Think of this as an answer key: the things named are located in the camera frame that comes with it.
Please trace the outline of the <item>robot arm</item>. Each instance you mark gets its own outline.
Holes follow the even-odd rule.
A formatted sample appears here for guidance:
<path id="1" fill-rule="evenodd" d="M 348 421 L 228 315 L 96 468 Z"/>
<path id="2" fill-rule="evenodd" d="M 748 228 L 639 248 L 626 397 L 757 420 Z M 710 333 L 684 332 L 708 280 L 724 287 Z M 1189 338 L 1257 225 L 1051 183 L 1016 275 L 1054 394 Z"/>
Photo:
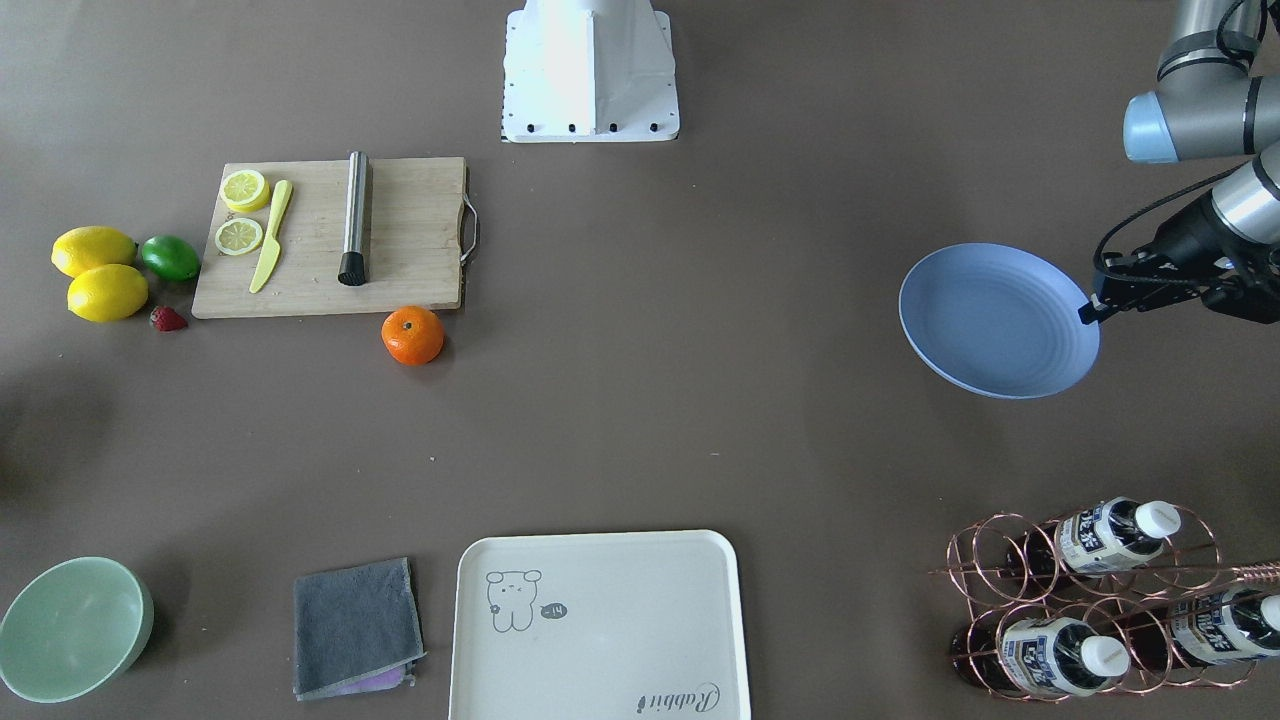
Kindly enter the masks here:
<path id="1" fill-rule="evenodd" d="M 1276 77 L 1252 70 L 1276 28 L 1275 1 L 1178 4 L 1155 90 L 1126 106 L 1125 152 L 1142 164 L 1243 163 L 1189 186 L 1190 202 L 1148 243 L 1130 252 L 1098 243 L 1083 324 L 1193 299 L 1248 322 L 1277 320 L 1279 90 Z"/>

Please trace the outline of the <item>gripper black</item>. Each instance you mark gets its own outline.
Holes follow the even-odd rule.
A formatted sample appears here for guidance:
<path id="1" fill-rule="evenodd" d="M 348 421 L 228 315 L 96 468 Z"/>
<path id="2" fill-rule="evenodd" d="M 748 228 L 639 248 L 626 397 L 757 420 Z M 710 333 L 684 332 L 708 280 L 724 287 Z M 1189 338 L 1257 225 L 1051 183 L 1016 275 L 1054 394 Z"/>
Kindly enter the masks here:
<path id="1" fill-rule="evenodd" d="M 1254 242 L 1222 220 L 1202 193 L 1125 255 L 1094 251 L 1094 296 L 1083 325 L 1198 299 L 1208 310 L 1260 324 L 1279 319 L 1277 241 Z"/>

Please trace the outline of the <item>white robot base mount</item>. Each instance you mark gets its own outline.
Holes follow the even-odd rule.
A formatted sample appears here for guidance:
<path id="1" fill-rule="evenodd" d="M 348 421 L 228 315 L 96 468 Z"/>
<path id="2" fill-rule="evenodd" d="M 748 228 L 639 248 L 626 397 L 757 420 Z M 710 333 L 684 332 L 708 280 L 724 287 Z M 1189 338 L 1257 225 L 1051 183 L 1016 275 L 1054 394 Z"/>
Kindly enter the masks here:
<path id="1" fill-rule="evenodd" d="M 680 135 L 671 18 L 649 1 L 527 1 L 506 18 L 503 70 L 508 143 Z"/>

